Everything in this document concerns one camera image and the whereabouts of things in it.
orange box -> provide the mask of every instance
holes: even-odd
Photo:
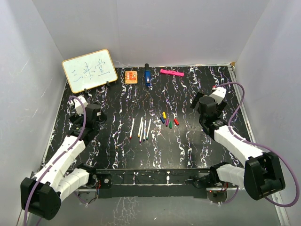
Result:
[[[125,73],[126,84],[135,84],[138,83],[137,72],[129,71]]]

whiteboard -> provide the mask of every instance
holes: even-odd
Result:
[[[72,93],[116,81],[117,74],[107,49],[62,62]]]

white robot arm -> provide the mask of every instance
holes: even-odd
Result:
[[[204,132],[232,152],[244,168],[235,167],[226,162],[219,163],[210,168],[209,176],[203,178],[204,182],[233,183],[245,188],[255,200],[283,190],[285,181],[278,156],[271,152],[265,153],[255,146],[244,143],[245,139],[235,132],[231,133],[226,122],[220,118],[227,105],[224,100],[225,95],[226,89],[222,87],[213,88],[213,93],[209,96],[197,93],[190,107],[195,108],[199,103],[199,123]]]
[[[33,178],[25,178],[21,183],[21,205],[25,210],[51,220],[58,212],[62,201],[79,187],[93,184],[96,170],[85,164],[80,164],[72,173],[66,172],[76,157],[85,150],[89,142],[99,132],[99,123],[104,123],[107,116],[97,104],[88,104],[84,97],[70,101],[77,113],[69,119],[73,123],[64,141],[51,160]]]

blue object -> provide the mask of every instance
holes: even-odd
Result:
[[[161,119],[162,123],[164,124],[165,123],[164,118],[161,116],[160,119]]]
[[[145,64],[144,76],[145,76],[145,85],[151,86],[151,73],[150,73],[149,64]]]

red crayon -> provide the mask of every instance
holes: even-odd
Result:
[[[174,123],[178,126],[179,125],[179,122],[177,119],[174,119]]]

